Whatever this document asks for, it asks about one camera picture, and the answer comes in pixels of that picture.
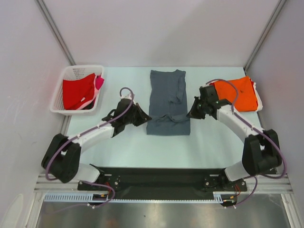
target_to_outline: laundry basket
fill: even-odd
[[[65,80],[79,80],[82,79],[92,73],[95,73],[96,75],[100,75],[102,78],[105,78],[104,74],[104,67],[100,65],[77,65],[77,66],[68,66],[65,68],[58,80],[58,83],[56,85],[51,105],[50,105],[50,111],[54,113],[61,113],[63,115],[85,115],[85,114],[93,114],[95,113],[95,109],[98,104],[99,95],[98,93],[94,106],[91,109],[88,110],[66,110],[63,106],[63,91],[62,91],[62,84],[63,79]]]

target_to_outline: gray cloth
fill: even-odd
[[[190,135],[190,119],[186,117],[187,95],[185,71],[150,74],[152,92],[150,96],[147,134]]]

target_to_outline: light blue table surface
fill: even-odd
[[[188,110],[199,96],[199,87],[214,78],[244,77],[241,67],[108,67],[95,115],[72,116],[68,135],[97,125],[119,102],[119,90],[129,87],[135,101],[149,113],[151,94],[150,71],[186,71]],[[255,112],[243,113],[255,126],[260,126]],[[146,134],[146,123],[125,130],[112,139],[101,141],[81,155],[82,163],[106,167],[155,168],[225,168],[242,158],[243,143],[224,124],[207,116],[191,119],[190,136],[154,136]]]

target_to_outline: folded shirt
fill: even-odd
[[[262,101],[256,91],[256,84],[250,77],[246,76],[240,79],[229,80],[238,90],[238,99],[235,102],[235,108],[239,112],[260,111],[263,108]],[[223,81],[211,83],[214,85],[218,98],[227,99],[233,102],[236,98],[235,89]]]
[[[150,96],[147,134],[189,135],[190,119],[186,116],[187,95],[185,71],[160,72],[150,74],[152,92]]]

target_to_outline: orange cloth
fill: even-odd
[[[229,80],[238,90],[238,99],[235,103],[235,108],[239,112],[249,112],[257,110],[257,96],[253,88],[253,81],[246,76],[236,80]],[[236,98],[235,89],[226,82],[217,81],[211,83],[215,86],[218,93],[218,98],[227,99],[230,102]]]

